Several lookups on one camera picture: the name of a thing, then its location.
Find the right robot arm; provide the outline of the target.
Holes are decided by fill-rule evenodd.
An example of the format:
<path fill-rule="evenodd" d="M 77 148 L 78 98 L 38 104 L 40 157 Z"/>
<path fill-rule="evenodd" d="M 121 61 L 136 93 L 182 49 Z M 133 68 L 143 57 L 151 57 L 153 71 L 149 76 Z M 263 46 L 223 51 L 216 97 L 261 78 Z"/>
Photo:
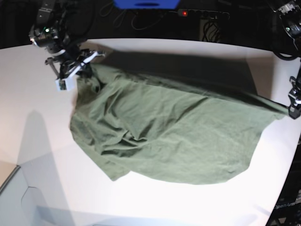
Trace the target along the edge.
<path fill-rule="evenodd" d="M 74 34 L 68 29 L 68 21 L 78 14 L 83 0 L 44 0 L 38 10 L 36 22 L 32 25 L 29 38 L 33 45 L 44 48 L 51 57 L 45 65 L 52 68 L 57 79 L 63 80 L 74 75 L 90 78 L 93 74 L 90 62 L 102 52 L 81 49 L 80 45 L 87 41 L 91 30 L 95 11 L 82 34 Z"/>

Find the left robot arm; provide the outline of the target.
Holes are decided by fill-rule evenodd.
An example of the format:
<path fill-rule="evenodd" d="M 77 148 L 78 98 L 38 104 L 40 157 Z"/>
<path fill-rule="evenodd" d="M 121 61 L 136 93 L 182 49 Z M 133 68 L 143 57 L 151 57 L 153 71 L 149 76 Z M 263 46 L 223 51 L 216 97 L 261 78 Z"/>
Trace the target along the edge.
<path fill-rule="evenodd" d="M 269 6 L 277 13 L 286 34 L 293 40 L 297 51 L 301 50 L 301 2 L 299 0 L 270 0 Z M 301 72 L 290 77 L 292 89 L 288 93 L 288 115 L 292 119 L 301 116 Z"/>

